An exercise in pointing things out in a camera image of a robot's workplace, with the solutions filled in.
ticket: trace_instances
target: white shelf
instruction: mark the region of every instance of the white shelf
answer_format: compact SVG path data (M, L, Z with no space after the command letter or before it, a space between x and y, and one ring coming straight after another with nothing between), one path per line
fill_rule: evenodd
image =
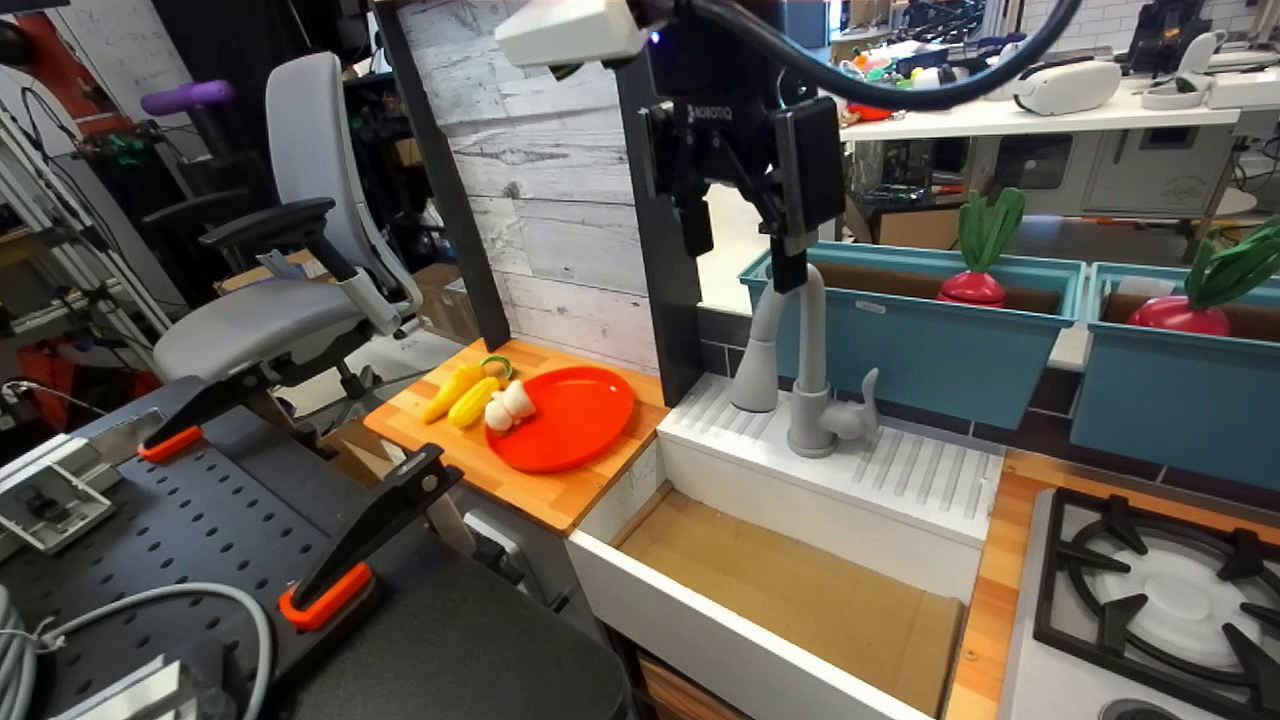
M1032 115L1010 99L977 99L952 112L900 112L885 125L842 129L842 144L885 140L939 140L939 135L1067 135L1067 134L1124 134L1124 129L1223 129L1240 109L1144 109L1136 90L1121 90L1111 105L1076 115Z

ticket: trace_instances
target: blue planter box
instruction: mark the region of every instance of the blue planter box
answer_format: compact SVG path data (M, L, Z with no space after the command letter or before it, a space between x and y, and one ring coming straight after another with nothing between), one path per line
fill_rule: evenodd
M904 410L1018 428L1061 328L1076 326L1082 265L1009 255L991 274L1010 297L1035 297L1044 311L939 304L932 294L963 265L955 252L815 244L811 265L837 277L870 277L867 290L829 290L831 390L855 398L880 368L880 398ZM751 304L766 283L759 255L745 283ZM794 375L794 308L778 332L778 374Z
M1280 489L1280 341L1185 337L1105 322L1117 281L1185 281L1178 270L1095 265L1090 351L1073 446L1240 486ZM1280 311L1280 281L1234 308Z

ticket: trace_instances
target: wire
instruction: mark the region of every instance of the wire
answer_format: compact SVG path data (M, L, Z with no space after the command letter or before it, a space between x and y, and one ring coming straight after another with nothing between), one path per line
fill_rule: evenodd
M48 390L48 386L37 386L37 379L8 379L2 386L2 398L25 398L25 393L55 398L55 402L77 405L82 414L109 417L109 410L82 405L78 398L66 398L60 390Z
M751 44L755 51L789 63L792 73L807 75L811 86L819 86L842 99L876 105L876 109L955 109L955 105L969 105L977 95L995 93L1000 86L1015 79L1025 69L1032 69L1067 32L1067 24L1080 12L1080 0L1061 0L1053 8L1053 18L1044 22L1044 30L1032 40L1025 40L1025 49L1010 51L1002 63L995 63L978 75L969 75L963 86L926 90L926 93L900 93L900 90L862 86L862 79L799 51L789 38L778 38L772 24L764 24L759 18L738 8L737 0L684 0L684 12L729 30L733 38Z
M37 644L40 640L25 631L25 620L0 586L0 715L28 715L37 690Z
M62 647L62 640L72 631L78 631L87 624L101 624L102 618L121 618L121 611L133 611L138 604L155 604L155 601L171 601L171 596L222 596L222 601L233 601L233 604L239 604L249 611L249 620L254 628L254 675L251 675L251 692L249 692L243 715L254 720L263 712L266 690L270 690L270 620L249 594L239 594L233 586L160 586L160 588L149 588L149 594L135 594L135 596L121 596L121 601L112 601L102 607L91 607L91 611L82 611L82 618L77 618L66 624L48 628L48 631L37 631L37 640L42 647ZM2 674L0 690L8 690L8 682L16 682L16 700L30 695L37 674L8 675L8 664L0 664L0 674Z

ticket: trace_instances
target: sink basin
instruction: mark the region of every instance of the sink basin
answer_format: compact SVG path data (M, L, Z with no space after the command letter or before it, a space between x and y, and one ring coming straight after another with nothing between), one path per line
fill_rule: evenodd
M568 540L593 611L748 715L934 715L1002 454L799 459L785 419L700 379Z

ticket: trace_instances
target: stove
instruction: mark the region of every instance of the stove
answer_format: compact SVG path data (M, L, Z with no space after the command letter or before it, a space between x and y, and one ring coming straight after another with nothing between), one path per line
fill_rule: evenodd
M1044 493L1002 682L1009 720L1280 720L1280 548Z

